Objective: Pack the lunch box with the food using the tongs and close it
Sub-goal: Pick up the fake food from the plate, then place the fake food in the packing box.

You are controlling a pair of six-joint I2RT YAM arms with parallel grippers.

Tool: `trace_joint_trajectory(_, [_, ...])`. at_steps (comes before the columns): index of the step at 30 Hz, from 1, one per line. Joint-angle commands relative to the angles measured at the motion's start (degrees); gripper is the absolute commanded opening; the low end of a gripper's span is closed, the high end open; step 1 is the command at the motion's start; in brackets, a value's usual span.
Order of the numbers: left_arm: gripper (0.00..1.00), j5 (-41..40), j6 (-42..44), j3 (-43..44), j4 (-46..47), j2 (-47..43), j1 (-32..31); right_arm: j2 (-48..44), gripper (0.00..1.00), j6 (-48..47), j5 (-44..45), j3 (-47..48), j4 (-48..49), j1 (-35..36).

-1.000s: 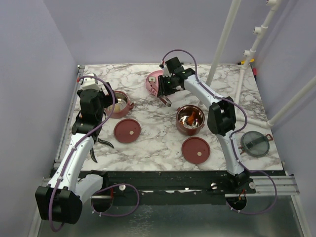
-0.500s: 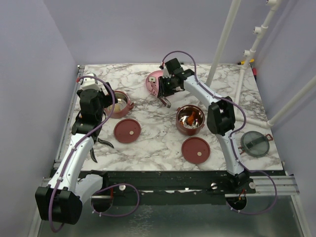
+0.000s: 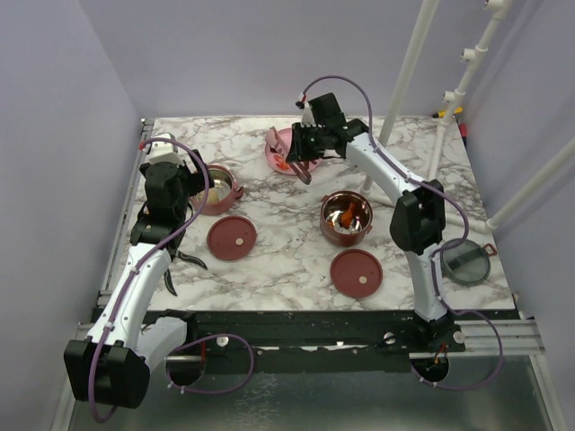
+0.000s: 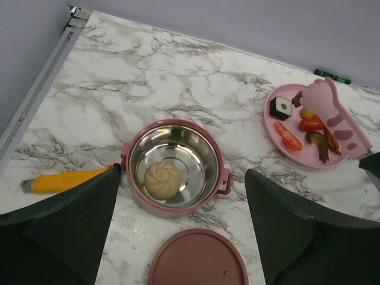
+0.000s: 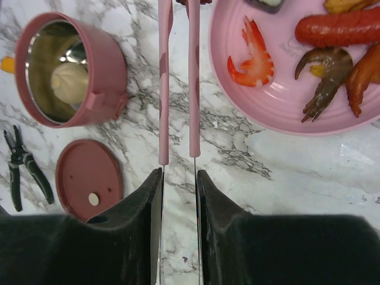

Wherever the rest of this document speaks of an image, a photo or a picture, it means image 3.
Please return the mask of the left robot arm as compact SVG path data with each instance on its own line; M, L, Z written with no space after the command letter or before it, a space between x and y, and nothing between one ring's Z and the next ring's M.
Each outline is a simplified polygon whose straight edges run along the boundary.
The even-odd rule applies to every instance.
M106 417L98 405L135 409L146 396L151 373L173 350L185 355L199 341L198 332L178 317L161 317L143 328L154 291L175 257L186 229L197 218L190 197L213 185L196 150L188 152L196 170L179 157L165 160L150 144L149 161L140 171L146 204L132 229L128 258L102 314L82 340L64 351L75 398L90 405L98 422Z

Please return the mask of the pink food tongs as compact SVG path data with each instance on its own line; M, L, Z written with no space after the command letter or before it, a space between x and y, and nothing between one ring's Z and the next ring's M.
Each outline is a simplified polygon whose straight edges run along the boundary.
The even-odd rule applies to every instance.
M279 136L279 132L275 128L271 128L266 135L266 142L270 145L278 156L280 156L284 163L293 171L293 173L305 184L309 185L312 181L311 173L309 172L309 163L288 161L288 148Z

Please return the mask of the dark red steel lunch pot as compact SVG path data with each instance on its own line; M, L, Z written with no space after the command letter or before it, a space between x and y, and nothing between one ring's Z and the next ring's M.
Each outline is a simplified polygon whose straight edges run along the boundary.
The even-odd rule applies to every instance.
M349 204L356 205L354 220L349 229L343 228L340 224L331 228L326 224L327 218L341 219L341 214L345 212ZM357 192L350 190L339 190L322 198L320 209L320 230L324 238L340 247L351 247L358 245L365 236L372 230L373 209L366 198Z

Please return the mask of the white steamed bun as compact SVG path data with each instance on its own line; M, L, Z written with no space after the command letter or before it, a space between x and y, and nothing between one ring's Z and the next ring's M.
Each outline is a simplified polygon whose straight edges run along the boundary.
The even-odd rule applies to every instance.
M202 192L199 201L206 200L207 205L215 205L219 200L219 192L216 188L211 188L208 192Z

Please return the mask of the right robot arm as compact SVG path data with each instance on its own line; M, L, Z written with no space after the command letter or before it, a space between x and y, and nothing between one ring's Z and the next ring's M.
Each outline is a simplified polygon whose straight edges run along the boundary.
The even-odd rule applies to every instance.
M436 322L447 314L441 303L442 283L438 281L439 263L435 255L443 240L446 212L443 188L434 180L424 181L377 145L367 125L354 119L335 128L291 126L289 163L306 163L325 156L330 150L359 167L383 190L394 205L390 235L408 260L414 291L414 311L423 323L412 330L414 344L432 351L446 337Z

